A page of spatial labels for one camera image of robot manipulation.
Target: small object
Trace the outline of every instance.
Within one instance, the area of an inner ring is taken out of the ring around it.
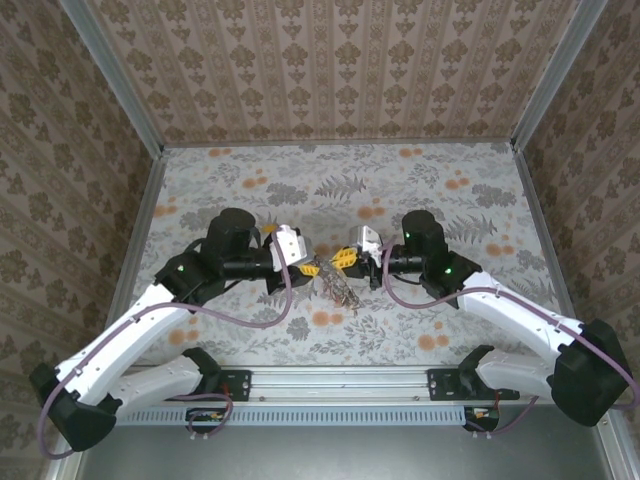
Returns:
[[[318,267],[318,276],[324,281],[324,290],[340,306],[347,307],[357,315],[357,309],[362,306],[360,299],[347,283],[341,270],[319,255],[316,255],[311,265]]]

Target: metal frame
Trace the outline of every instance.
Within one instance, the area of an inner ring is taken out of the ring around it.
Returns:
[[[576,7],[569,26],[513,131],[512,138],[517,149],[524,149],[529,142],[606,4],[607,0],[588,0]]]
[[[144,253],[144,246],[147,242],[147,235],[151,228],[153,220],[153,212],[156,208],[158,195],[162,189],[162,181],[164,180],[164,172],[167,168],[167,160],[162,157],[151,164],[151,171],[147,179],[147,185],[144,189],[144,195],[140,202],[140,209],[136,222],[131,231],[129,246],[122,263],[118,283],[111,300],[111,307],[107,315],[105,328],[110,326],[120,316],[129,309],[131,299],[133,297],[133,287],[136,283],[136,277],[140,270],[140,262]]]
[[[524,153],[517,146],[514,147],[514,161],[520,174],[524,193],[529,202],[533,224],[540,239],[549,275],[556,291],[560,313],[576,318],[571,296],[564,281],[560,262],[558,262],[558,257],[553,247],[553,241],[542,213],[540,201],[535,192]],[[596,428],[598,429],[613,478],[615,480],[640,479],[640,462],[622,413],[610,410],[600,420]]]

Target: metal bar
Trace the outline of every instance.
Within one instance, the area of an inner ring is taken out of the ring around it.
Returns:
[[[129,117],[131,124],[138,132],[138,136],[149,151],[151,158],[154,161],[158,160],[162,153],[162,136],[156,130],[151,117],[138,99],[133,86],[102,33],[100,25],[91,14],[89,5],[85,0],[61,0],[60,3]]]
[[[517,149],[524,149],[529,142],[606,4],[607,0],[588,0],[576,7],[569,26],[513,131],[512,138]]]
[[[224,403],[215,408],[224,407]],[[154,407],[118,421],[121,427],[186,426],[192,406]],[[273,406],[238,405],[229,426],[427,426],[464,425],[464,407],[399,406]],[[216,426],[218,422],[194,421],[193,426]]]
[[[540,240],[540,245],[542,246],[542,253],[544,254],[544,258],[547,262],[549,276],[551,277],[551,282],[553,283],[553,288],[558,298],[560,313],[562,313],[566,317],[576,318],[576,312],[573,309],[571,296],[569,295],[567,284],[564,281],[562,269],[560,268],[560,262],[558,262],[558,257],[553,247],[553,241],[551,240],[551,234],[549,233],[547,222],[544,219],[544,213],[542,213],[542,207],[540,206],[538,195],[536,195],[536,189],[533,186],[533,180],[531,179],[529,167],[527,166],[527,161],[524,157],[524,152],[522,151],[522,149],[517,149],[515,151],[514,159],[516,162],[516,167],[518,168],[518,173],[520,174],[520,180],[522,181],[524,194],[527,197],[527,202],[529,203],[529,208],[531,209],[533,225],[535,226],[536,232],[538,233],[538,239]]]
[[[138,216],[131,231],[129,246],[127,247],[127,253],[122,262],[122,270],[120,270],[120,276],[118,277],[116,290],[113,294],[105,328],[120,318],[120,316],[129,309],[131,304],[133,287],[136,283],[138,270],[140,269],[140,262],[142,261],[142,254],[144,253],[144,246],[147,242],[149,228],[151,228],[151,220],[153,220],[153,212],[156,208],[158,195],[162,189],[162,180],[164,179],[166,166],[167,163],[164,158],[160,158],[151,164],[151,171],[149,172],[147,185],[144,189],[142,201],[140,202]]]
[[[470,138],[470,137],[456,137],[456,138],[420,138],[420,137],[408,137],[408,138],[362,138],[356,140],[349,140],[345,142],[342,139],[335,140],[269,140],[263,142],[204,142],[204,143],[190,143],[187,147],[184,145],[167,143],[165,149],[171,148],[209,148],[209,147],[284,147],[287,145],[402,145],[402,144],[430,144],[430,143],[506,143],[509,142],[508,137],[483,137]]]

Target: black base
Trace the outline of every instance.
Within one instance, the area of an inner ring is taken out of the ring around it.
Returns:
[[[631,375],[613,328],[602,320],[582,326],[582,337],[609,355]],[[577,340],[559,348],[553,375],[547,378],[551,397],[569,418],[592,427],[627,389],[627,382]]]
[[[482,384],[469,390],[460,381],[459,368],[432,368],[427,370],[429,398],[432,402],[449,400],[487,400],[495,401],[496,392],[500,400],[518,400],[520,394],[515,390],[493,390]]]

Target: gray panel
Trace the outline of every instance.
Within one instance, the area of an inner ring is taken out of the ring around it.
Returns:
[[[516,410],[508,409],[510,415]],[[595,429],[537,407],[502,437],[461,427],[236,427],[207,441],[182,428],[121,427],[83,455],[78,479],[612,478]]]

